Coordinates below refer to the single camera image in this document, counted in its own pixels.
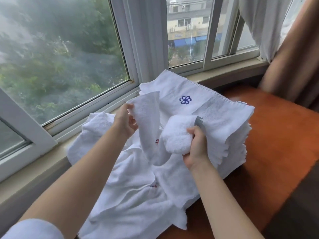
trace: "wooden table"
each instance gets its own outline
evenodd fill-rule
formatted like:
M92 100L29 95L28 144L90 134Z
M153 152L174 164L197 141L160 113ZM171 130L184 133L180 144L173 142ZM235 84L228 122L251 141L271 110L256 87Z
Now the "wooden table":
M262 231L319 159L319 113L259 89L236 87L225 93L255 107L247 161L225 182L239 205ZM188 210L188 229L171 226L159 239L213 238L201 200Z

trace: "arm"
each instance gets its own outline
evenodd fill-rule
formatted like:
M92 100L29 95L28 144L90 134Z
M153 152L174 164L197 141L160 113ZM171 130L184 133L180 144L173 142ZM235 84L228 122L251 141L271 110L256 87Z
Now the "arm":
M65 239L76 236L100 196L126 140L138 128L127 111L132 107L122 105L112 127L31 205L20 221L42 219L58 227Z
M190 153L183 156L201 196L216 239L264 238L233 197L218 171L209 161L207 140L199 127L188 129L194 135Z

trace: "white shirt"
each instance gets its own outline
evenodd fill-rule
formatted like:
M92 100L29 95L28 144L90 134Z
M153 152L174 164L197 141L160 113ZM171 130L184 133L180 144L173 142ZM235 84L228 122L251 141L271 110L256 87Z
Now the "white shirt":
M53 224L40 219L27 219L12 226L1 239L64 239Z

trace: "blue embroidered flower logo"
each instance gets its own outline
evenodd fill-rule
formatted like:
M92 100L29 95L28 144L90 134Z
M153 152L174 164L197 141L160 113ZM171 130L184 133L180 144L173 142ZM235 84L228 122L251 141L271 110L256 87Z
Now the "blue embroidered flower logo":
M190 98L190 96L182 96L180 98L180 102L181 104L189 104L189 102L192 101L192 99Z

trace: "person's left arm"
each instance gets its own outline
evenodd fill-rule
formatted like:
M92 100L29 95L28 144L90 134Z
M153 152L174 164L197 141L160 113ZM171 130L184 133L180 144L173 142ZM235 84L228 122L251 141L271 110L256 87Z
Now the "person's left arm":
M114 124L94 147L67 170L31 205L20 221L38 218L58 227L65 239L73 239L106 184L127 139L138 126L124 104Z

